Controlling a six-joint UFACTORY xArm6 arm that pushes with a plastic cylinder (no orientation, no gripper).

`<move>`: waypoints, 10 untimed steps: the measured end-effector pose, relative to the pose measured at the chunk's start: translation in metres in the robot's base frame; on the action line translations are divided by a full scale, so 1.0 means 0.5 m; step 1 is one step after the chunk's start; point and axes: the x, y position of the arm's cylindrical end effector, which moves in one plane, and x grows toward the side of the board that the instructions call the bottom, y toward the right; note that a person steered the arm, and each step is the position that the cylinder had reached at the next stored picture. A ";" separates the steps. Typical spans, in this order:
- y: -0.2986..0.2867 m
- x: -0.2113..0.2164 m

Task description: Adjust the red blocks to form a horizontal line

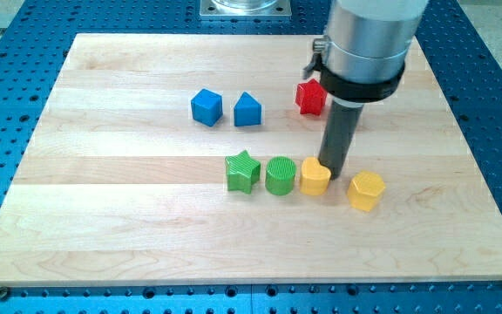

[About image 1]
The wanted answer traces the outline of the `silver robot arm cylinder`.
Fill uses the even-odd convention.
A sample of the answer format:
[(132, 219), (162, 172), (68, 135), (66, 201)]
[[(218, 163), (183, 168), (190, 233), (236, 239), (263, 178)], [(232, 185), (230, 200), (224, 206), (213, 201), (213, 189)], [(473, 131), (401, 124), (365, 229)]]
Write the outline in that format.
[(302, 70), (320, 73), (322, 88), (349, 102), (388, 98), (404, 74), (405, 58), (427, 0), (334, 0), (313, 57)]

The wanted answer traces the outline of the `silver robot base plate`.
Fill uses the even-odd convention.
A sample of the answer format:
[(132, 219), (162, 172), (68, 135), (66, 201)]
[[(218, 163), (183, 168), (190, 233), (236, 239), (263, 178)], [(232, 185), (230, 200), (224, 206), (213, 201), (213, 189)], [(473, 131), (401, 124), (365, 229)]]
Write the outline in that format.
[(200, 0), (199, 13), (205, 18), (290, 17), (290, 0)]

